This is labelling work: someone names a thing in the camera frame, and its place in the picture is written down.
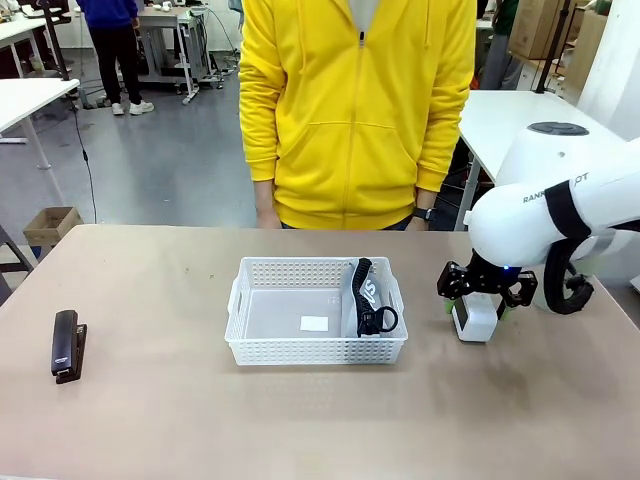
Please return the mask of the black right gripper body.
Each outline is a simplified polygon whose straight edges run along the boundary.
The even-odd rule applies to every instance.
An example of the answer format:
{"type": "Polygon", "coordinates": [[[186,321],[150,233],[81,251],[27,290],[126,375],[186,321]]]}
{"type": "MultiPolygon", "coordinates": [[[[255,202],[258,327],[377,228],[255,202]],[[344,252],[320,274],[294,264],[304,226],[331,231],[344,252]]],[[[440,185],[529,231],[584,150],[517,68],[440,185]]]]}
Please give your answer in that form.
{"type": "Polygon", "coordinates": [[[520,267],[494,265],[478,253],[473,253],[465,267],[463,295],[486,293],[506,295],[518,283],[520,267]]]}

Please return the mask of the white rectangular box device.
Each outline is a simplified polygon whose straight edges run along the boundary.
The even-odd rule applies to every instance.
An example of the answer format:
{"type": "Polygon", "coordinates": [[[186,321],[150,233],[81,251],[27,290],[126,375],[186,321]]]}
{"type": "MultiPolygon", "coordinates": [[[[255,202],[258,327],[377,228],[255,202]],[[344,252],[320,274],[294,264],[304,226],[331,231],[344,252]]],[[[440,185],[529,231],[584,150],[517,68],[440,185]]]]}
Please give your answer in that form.
{"type": "Polygon", "coordinates": [[[491,297],[485,293],[472,293],[456,299],[452,318],[460,341],[488,342],[496,330],[498,317],[491,297]]]}

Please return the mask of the black stapler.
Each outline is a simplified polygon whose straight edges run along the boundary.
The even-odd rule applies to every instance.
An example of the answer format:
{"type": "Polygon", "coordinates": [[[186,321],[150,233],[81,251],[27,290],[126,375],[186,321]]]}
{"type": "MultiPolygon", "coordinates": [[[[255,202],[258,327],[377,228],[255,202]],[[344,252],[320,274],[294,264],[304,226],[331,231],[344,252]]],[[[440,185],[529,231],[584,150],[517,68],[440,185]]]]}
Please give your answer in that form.
{"type": "Polygon", "coordinates": [[[57,384],[81,378],[88,327],[78,322],[75,310],[56,313],[51,353],[51,374],[57,384]]]}

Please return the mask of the white perforated plastic basket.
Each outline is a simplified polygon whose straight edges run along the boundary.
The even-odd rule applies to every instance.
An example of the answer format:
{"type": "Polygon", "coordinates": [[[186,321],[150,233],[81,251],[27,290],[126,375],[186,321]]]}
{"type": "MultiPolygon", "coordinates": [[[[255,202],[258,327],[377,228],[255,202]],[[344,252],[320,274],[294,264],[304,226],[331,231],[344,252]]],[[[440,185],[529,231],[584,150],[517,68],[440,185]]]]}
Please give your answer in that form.
{"type": "Polygon", "coordinates": [[[239,366],[393,364],[408,339],[404,303],[386,257],[373,257],[382,299],[399,323],[380,337],[341,336],[341,283],[355,257],[244,257],[228,302],[225,340],[239,366]],[[326,316],[328,332],[300,330],[326,316]]]}

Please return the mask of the person's right hand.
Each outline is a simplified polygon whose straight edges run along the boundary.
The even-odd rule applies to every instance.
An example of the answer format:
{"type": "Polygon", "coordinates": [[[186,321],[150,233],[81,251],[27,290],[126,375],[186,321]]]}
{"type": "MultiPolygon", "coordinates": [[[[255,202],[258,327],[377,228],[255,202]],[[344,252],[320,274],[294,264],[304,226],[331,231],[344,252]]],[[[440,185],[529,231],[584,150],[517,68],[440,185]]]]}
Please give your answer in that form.
{"type": "Polygon", "coordinates": [[[274,206],[272,180],[254,182],[256,224],[263,229],[281,229],[282,224],[274,206]]]}

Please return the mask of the black office chair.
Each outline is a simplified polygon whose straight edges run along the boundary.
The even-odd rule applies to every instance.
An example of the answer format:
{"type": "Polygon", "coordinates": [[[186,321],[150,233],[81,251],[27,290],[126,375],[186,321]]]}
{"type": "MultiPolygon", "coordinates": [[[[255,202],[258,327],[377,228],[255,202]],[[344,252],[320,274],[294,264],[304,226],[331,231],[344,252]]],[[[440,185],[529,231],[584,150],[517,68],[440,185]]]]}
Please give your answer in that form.
{"type": "Polygon", "coordinates": [[[471,173],[472,163],[473,155],[470,149],[463,140],[459,140],[454,150],[447,177],[436,198],[437,218],[431,227],[432,230],[454,230],[464,188],[471,173]]]}

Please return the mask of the large white table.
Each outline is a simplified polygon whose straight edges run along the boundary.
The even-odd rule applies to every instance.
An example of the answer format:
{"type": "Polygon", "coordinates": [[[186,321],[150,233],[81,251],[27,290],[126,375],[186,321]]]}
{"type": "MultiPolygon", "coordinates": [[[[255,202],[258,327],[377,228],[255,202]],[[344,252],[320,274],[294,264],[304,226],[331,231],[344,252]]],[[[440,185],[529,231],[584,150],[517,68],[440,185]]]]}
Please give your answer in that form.
{"type": "Polygon", "coordinates": [[[540,121],[569,122],[586,127],[596,143],[611,147],[624,140],[588,115],[551,93],[474,90],[462,112],[460,138],[470,150],[471,169],[454,229],[465,229],[464,216],[472,208],[480,172],[492,181],[517,134],[540,121]]]}

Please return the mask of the person in yellow hoodie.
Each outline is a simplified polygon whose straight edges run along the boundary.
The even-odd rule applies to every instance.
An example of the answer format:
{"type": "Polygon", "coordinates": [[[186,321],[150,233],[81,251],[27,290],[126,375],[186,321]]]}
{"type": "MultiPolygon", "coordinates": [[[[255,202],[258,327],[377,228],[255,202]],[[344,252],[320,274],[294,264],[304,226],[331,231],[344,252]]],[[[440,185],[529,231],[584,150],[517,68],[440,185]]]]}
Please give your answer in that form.
{"type": "Polygon", "coordinates": [[[435,208],[474,73],[476,0],[244,0],[239,117],[282,228],[406,230],[435,208]]]}

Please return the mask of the bystander in green top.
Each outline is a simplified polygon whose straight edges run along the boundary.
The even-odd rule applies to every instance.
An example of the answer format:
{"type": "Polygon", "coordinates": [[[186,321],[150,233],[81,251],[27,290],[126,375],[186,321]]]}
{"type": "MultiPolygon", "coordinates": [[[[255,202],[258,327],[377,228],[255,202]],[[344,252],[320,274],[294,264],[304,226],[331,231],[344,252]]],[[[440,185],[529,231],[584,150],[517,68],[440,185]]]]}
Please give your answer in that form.
{"type": "Polygon", "coordinates": [[[493,38],[480,79],[481,90],[515,90],[522,71],[519,59],[509,53],[509,40],[519,0],[496,0],[493,38]]]}

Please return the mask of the black lamp pole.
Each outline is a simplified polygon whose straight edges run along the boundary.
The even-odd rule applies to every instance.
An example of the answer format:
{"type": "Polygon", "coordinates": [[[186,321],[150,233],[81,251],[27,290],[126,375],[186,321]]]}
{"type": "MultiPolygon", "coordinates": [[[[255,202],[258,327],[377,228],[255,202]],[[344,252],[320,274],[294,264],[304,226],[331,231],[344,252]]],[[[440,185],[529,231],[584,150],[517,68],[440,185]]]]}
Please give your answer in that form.
{"type": "Polygon", "coordinates": [[[556,50],[560,42],[562,32],[564,30],[564,25],[567,20],[570,4],[571,4],[571,0],[563,0],[562,7],[559,10],[558,20],[557,20],[554,34],[550,43],[550,47],[545,57],[538,83],[536,85],[536,88],[533,90],[535,94],[544,94],[546,91],[546,80],[549,76],[552,61],[555,58],[556,50]]]}

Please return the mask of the tall tan cardboard box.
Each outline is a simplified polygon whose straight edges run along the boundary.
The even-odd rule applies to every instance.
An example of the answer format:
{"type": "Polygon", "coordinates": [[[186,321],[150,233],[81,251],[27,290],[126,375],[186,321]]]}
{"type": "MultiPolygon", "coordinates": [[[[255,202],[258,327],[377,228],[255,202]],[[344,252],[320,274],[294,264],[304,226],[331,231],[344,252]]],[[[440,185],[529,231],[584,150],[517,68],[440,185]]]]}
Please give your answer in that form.
{"type": "Polygon", "coordinates": [[[592,10],[584,13],[576,39],[572,60],[566,69],[563,85],[567,91],[580,92],[584,88],[597,54],[608,17],[592,10]]]}

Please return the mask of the large brown cardboard box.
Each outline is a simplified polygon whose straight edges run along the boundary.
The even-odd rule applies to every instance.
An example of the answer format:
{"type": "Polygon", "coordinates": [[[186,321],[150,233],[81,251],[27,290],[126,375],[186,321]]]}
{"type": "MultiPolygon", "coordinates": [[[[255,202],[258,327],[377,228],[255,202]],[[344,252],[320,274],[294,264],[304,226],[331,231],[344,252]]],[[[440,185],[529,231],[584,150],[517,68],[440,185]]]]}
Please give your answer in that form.
{"type": "MultiPolygon", "coordinates": [[[[577,39],[590,0],[570,0],[567,17],[555,51],[577,39]]],[[[519,0],[509,51],[524,59],[543,60],[549,53],[565,0],[519,0]]]]}

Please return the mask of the grey workshop desk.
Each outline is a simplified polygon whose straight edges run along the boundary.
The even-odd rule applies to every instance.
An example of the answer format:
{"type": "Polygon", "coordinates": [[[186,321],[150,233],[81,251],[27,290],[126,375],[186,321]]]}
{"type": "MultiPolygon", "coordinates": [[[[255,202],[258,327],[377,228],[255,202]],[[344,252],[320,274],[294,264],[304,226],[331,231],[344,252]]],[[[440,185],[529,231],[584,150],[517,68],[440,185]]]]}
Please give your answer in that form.
{"type": "Polygon", "coordinates": [[[173,0],[139,7],[139,38],[147,67],[143,83],[172,85],[188,105],[202,84],[214,81],[207,50],[205,9],[173,0]]]}

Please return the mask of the small open cardboard box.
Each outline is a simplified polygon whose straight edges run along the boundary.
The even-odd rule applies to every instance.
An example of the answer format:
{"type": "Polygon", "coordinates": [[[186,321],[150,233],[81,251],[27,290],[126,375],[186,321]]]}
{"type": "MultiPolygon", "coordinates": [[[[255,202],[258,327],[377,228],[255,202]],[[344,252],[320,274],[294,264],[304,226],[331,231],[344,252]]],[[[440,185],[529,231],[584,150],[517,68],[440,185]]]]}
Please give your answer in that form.
{"type": "Polygon", "coordinates": [[[41,210],[24,228],[30,246],[54,246],[83,219],[75,207],[48,207],[41,210]]]}

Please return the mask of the bystander in blue top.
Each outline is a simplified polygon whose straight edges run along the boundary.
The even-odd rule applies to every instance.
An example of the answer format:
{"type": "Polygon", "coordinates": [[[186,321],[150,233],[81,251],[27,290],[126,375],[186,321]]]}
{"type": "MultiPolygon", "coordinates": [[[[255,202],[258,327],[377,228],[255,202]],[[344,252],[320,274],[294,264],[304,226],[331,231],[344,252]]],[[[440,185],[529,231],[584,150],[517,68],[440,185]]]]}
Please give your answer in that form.
{"type": "Polygon", "coordinates": [[[76,0],[76,3],[87,24],[113,115],[125,113],[116,65],[120,66],[127,89],[129,113],[139,116],[153,112],[154,105],[141,96],[138,80],[136,30],[139,18],[136,0],[76,0]]]}

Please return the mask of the dark folding stand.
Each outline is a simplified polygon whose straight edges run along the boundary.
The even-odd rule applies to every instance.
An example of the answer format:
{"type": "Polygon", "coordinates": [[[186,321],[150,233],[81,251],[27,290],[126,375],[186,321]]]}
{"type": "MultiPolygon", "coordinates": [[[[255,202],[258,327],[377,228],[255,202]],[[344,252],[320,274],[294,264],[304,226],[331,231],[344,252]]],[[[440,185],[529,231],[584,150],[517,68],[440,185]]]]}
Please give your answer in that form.
{"type": "Polygon", "coordinates": [[[4,278],[7,273],[26,273],[29,275],[33,270],[33,265],[22,253],[16,243],[0,225],[0,248],[6,246],[14,255],[14,261],[0,261],[0,306],[11,296],[13,290],[4,278]]]}

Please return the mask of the white table with leg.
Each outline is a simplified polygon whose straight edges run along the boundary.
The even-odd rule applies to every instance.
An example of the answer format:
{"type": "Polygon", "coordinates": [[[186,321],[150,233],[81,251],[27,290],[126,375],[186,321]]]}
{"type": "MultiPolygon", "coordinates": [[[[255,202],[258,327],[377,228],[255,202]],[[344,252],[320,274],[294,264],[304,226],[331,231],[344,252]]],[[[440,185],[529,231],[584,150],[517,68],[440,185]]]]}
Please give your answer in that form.
{"type": "Polygon", "coordinates": [[[20,124],[28,143],[36,152],[36,165],[48,170],[46,158],[31,115],[79,86],[77,79],[16,78],[0,80],[0,133],[20,124]]]}

